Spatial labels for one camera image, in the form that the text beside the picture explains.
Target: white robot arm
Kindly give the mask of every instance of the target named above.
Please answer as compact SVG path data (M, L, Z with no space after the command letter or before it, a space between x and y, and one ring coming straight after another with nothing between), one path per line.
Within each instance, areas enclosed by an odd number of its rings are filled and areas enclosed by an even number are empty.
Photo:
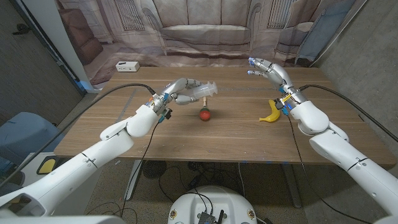
M294 88L280 65L261 58L249 58L249 63L261 71L248 74L268 78L283 93L275 100L276 107L286 115L290 110L300 131L313 136L314 150L344 169L388 214L398 216L398 179L353 147L347 134Z
M51 215L56 206L98 168L133 147L132 138L145 136L156 122L169 119L172 110L166 107L167 103L175 100L177 104L184 105L198 101L198 92L202 95L217 92L216 87L207 90L206 85L187 78L168 84L161 94L153 95L149 102L142 105L136 115L106 128L100 135L101 141L37 182L0 197L0 218Z

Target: yellow banana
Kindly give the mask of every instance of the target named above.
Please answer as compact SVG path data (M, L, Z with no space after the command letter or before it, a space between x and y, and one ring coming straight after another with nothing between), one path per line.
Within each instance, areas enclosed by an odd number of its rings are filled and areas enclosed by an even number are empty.
M269 106L271 106L271 115L266 118L260 118L260 121L274 122L279 118L280 111L275 106L274 100L268 100Z

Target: blue chair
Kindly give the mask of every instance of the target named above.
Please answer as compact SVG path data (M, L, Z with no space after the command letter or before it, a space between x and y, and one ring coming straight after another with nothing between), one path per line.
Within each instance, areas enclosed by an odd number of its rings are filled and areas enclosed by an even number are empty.
M39 150L59 130L41 116L21 112L0 127L0 156L20 165L31 153ZM43 152L53 152L65 135L59 135Z

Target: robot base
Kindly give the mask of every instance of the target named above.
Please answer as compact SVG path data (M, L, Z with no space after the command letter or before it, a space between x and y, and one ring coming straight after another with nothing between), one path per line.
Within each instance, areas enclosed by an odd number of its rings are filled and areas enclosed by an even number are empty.
M221 210L224 210L222 224L256 224L253 206L237 192L226 187L209 185L197 188L199 194L208 197L213 204L212 216L218 221ZM211 212L209 200L202 196L207 206L207 214ZM168 224L199 223L205 204L197 194L184 194L179 197L170 209Z

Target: table top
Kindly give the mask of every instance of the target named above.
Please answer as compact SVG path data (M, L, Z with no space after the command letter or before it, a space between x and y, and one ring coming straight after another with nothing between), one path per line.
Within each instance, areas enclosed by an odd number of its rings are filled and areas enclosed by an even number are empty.
M141 67L135 73L118 73L106 84L107 90L126 83L144 83L155 91L175 79L194 78L216 82L218 94L207 98L211 119L202 121L199 111L203 103L189 105L169 103L172 117L160 123L145 156L148 160L218 161L218 162L300 162L289 120L281 114L273 123L259 121L271 113L269 99L280 97L268 80L247 75L248 68L238 67ZM286 68L294 85L317 84L334 89L318 68ZM350 104L337 96L316 88L304 95L324 111L329 119L344 130L350 143L380 165L394 165L395 156L372 129L362 121ZM54 153L71 157L100 140L100 133L117 121L135 115L147 102L150 93L141 87L127 87L111 93L86 111L73 125ZM330 164L319 156L292 120L298 148L306 164ZM152 130L121 157L141 158Z

